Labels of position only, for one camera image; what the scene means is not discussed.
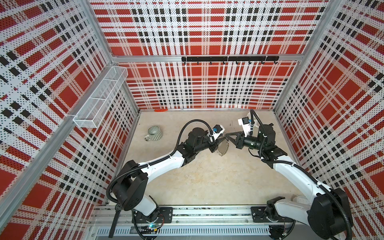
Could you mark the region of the key organizer with red handle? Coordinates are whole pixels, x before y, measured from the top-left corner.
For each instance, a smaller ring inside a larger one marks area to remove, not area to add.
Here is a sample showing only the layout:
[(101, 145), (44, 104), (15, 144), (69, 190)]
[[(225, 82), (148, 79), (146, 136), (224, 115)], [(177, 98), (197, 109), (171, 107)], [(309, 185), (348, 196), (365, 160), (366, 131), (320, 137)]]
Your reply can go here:
[(225, 137), (218, 139), (218, 146), (216, 149), (216, 153), (220, 156), (223, 157), (229, 149), (229, 140)]

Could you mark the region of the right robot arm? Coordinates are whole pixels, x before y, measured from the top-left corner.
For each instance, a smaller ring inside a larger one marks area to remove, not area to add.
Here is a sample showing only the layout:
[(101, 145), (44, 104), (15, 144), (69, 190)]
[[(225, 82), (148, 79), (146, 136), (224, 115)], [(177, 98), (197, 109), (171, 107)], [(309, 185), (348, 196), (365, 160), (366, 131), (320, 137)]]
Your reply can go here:
[(296, 164), (276, 145), (273, 124), (263, 124), (254, 110), (239, 119), (239, 125), (243, 128), (241, 132), (226, 133), (225, 138), (237, 149), (256, 150), (257, 158), (284, 176), (303, 194), (295, 201), (284, 197), (269, 200), (266, 206), (268, 220), (277, 222), (279, 218), (289, 218), (311, 227), (324, 240), (334, 240), (341, 233), (351, 240), (354, 223), (346, 192), (317, 180)]

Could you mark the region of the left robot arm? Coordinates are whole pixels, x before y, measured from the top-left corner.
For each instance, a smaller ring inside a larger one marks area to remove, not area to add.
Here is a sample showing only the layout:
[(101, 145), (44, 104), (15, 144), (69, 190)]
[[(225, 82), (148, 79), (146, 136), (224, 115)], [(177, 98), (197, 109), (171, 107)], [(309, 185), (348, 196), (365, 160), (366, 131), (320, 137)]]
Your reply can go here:
[(199, 119), (187, 122), (181, 129), (173, 151), (154, 160), (126, 163), (117, 176), (109, 183), (106, 196), (115, 203), (115, 216), (109, 232), (113, 238), (122, 211), (141, 214), (145, 221), (154, 224), (158, 219), (164, 224), (166, 217), (156, 201), (146, 196), (148, 183), (171, 170), (192, 162), (198, 153), (208, 149), (214, 153), (225, 140), (222, 125), (210, 125)]

